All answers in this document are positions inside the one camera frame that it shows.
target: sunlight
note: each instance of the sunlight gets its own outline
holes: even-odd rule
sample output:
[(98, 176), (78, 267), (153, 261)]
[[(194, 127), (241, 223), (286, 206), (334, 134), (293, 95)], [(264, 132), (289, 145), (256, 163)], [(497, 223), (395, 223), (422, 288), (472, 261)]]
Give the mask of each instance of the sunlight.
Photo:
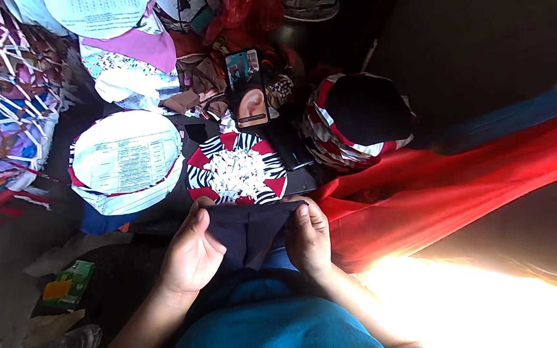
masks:
[(426, 348), (557, 347), (557, 287), (539, 279), (410, 257), (358, 278), (391, 329)]

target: black fabric circle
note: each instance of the black fabric circle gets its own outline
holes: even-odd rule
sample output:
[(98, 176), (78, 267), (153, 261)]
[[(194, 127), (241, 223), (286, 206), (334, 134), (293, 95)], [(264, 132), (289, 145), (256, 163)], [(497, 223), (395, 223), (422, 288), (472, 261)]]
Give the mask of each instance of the black fabric circle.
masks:
[(359, 145), (403, 140), (412, 133), (412, 114), (387, 79), (343, 76), (328, 91), (325, 106), (338, 131)]

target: green packet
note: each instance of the green packet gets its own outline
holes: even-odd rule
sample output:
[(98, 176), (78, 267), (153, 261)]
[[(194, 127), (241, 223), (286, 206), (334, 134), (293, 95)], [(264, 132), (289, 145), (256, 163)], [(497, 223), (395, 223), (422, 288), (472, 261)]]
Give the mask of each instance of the green packet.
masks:
[(49, 307), (75, 310), (87, 289), (93, 269), (94, 264), (91, 262), (75, 261), (72, 267), (58, 273), (54, 282), (46, 285), (42, 303)]

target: phone screen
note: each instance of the phone screen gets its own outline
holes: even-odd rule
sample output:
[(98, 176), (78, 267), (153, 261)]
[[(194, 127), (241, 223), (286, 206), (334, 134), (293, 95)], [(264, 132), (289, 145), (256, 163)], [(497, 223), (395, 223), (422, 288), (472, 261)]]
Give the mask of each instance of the phone screen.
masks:
[(231, 87), (231, 102), (238, 127), (250, 127), (269, 121), (265, 86), (259, 71), (257, 51), (248, 50), (225, 57)]

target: teal shirt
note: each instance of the teal shirt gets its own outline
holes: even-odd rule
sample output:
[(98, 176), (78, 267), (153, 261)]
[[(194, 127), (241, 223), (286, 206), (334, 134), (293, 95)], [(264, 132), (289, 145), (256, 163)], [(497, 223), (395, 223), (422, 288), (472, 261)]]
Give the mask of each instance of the teal shirt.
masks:
[(341, 306), (319, 297), (286, 296), (287, 291), (276, 280), (241, 284), (231, 294), (233, 306), (203, 316), (186, 330), (176, 348), (383, 348)]

